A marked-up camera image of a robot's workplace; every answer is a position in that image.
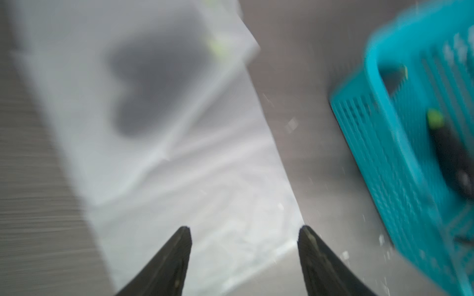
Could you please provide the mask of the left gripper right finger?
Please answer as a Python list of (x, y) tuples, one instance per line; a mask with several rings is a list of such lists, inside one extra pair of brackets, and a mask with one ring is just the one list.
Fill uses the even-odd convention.
[(376, 296), (310, 226), (300, 229), (297, 247), (309, 296)]

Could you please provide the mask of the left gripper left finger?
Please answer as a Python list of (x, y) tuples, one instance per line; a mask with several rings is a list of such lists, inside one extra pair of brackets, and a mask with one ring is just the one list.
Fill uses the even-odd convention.
[(180, 296), (190, 260), (190, 228), (181, 226), (116, 296)]

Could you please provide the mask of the teal plastic basket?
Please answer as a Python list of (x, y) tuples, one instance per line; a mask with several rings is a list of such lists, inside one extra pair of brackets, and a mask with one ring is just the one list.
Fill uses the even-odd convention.
[(474, 293), (474, 204), (445, 184), (427, 127), (474, 149), (474, 4), (429, 1), (371, 35), (331, 107), (394, 247), (452, 296)]

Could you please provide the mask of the translucent zip-top bag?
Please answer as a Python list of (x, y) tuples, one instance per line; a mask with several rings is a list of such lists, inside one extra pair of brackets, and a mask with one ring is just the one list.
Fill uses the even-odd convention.
[(302, 215), (248, 72), (133, 189), (88, 209), (112, 290), (191, 230), (183, 293), (223, 296), (296, 248)]
[[(194, 121), (258, 49), (238, 1), (8, 1), (16, 61), (64, 154), (78, 196), (103, 204), (131, 190), (168, 159)], [(163, 129), (138, 138), (114, 127), (123, 86), (111, 75), (108, 45), (162, 19), (197, 14), (214, 34), (218, 69)]]

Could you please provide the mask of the translucent zip-top bag bottom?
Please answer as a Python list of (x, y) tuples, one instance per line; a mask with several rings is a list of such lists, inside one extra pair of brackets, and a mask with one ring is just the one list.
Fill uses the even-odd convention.
[(183, 293), (223, 296), (296, 248), (302, 215), (248, 72), (133, 189), (88, 209), (112, 290), (191, 230)]

